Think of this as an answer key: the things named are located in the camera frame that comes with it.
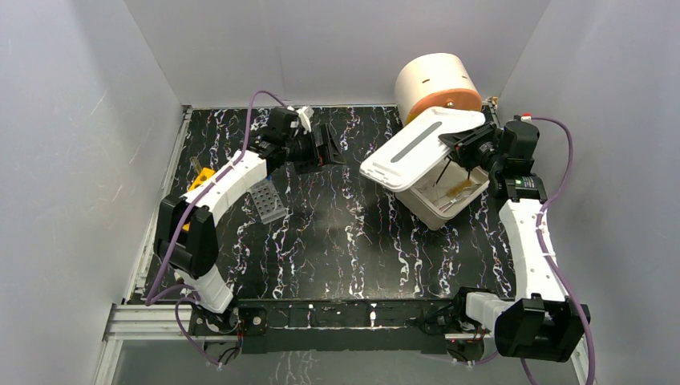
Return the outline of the metal crucible tongs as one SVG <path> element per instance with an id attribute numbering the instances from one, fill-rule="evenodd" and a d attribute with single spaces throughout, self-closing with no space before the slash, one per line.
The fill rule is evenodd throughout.
<path id="1" fill-rule="evenodd" d="M 469 198 L 470 195 L 471 195 L 471 193 L 469 191 L 460 192 L 460 193 L 456 194 L 455 196 L 453 196 L 449 201 L 446 201 L 444 204 L 440 205 L 438 207 L 438 210 L 440 210 L 440 211 L 449 210 L 454 205 L 456 205 L 456 204 L 460 203 L 461 201 L 464 201 L 467 198 Z"/>

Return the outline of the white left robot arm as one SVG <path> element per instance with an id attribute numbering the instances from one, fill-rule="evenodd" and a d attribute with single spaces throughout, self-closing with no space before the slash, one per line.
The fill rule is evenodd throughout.
<path id="1" fill-rule="evenodd" d="M 310 122 L 313 113 L 310 106 L 274 108 L 263 128 L 246 131 L 246 147 L 226 165 L 193 190 L 161 201 L 154 252 L 163 269 L 171 266 L 192 287 L 197 304 L 209 311 L 208 323 L 221 334 L 233 332 L 240 321 L 238 310 L 229 305 L 233 288 L 217 267 L 216 227 L 222 216 L 286 164 L 306 174 L 346 163 L 329 128 Z"/>

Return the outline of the white plastic bin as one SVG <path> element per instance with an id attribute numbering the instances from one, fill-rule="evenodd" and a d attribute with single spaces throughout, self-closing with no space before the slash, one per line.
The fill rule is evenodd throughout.
<path id="1" fill-rule="evenodd" d="M 461 213 L 488 188 L 488 174 L 481 168 L 473 169 L 470 177 L 467 174 L 460 166 L 443 160 L 409 189 L 397 192 L 395 196 L 429 229 L 437 230 Z M 447 195 L 447 191 L 465 179 L 472 181 L 472 186 L 463 191 L 469 191 L 470 197 L 449 210 L 438 210 L 440 205 L 452 198 Z"/>

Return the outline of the white bin lid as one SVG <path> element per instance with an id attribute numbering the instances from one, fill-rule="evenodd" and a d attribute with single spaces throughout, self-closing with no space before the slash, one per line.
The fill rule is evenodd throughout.
<path id="1" fill-rule="evenodd" d="M 440 135 L 472 130 L 485 122 L 480 111 L 429 107 L 371 153 L 360 173 L 393 193 L 408 190 L 451 152 Z"/>

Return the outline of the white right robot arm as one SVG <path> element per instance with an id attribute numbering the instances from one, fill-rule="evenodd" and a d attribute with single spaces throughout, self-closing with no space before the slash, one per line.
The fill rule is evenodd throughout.
<path id="1" fill-rule="evenodd" d="M 463 332 L 478 326 L 490 332 L 504 357 L 563 363 L 584 336 L 590 312 L 576 303 L 552 268 L 557 259 L 544 209 L 548 196 L 532 172 L 539 138 L 538 128 L 525 120 L 439 136 L 451 150 L 450 159 L 468 171 L 484 170 L 492 195 L 503 200 L 499 218 L 516 274 L 512 301 L 488 289 L 460 289 L 451 320 Z"/>

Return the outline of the brown test tube brush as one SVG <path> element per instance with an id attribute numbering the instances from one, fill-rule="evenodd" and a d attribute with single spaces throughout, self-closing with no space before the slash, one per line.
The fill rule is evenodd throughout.
<path id="1" fill-rule="evenodd" d="M 450 197 L 455 197 L 458 194 L 460 194 L 462 191 L 464 191 L 466 188 L 470 188 L 471 186 L 472 186 L 472 181 L 470 179 L 465 179 L 465 180 L 459 182 L 454 187 L 450 188 L 447 191 L 447 195 L 450 196 Z"/>

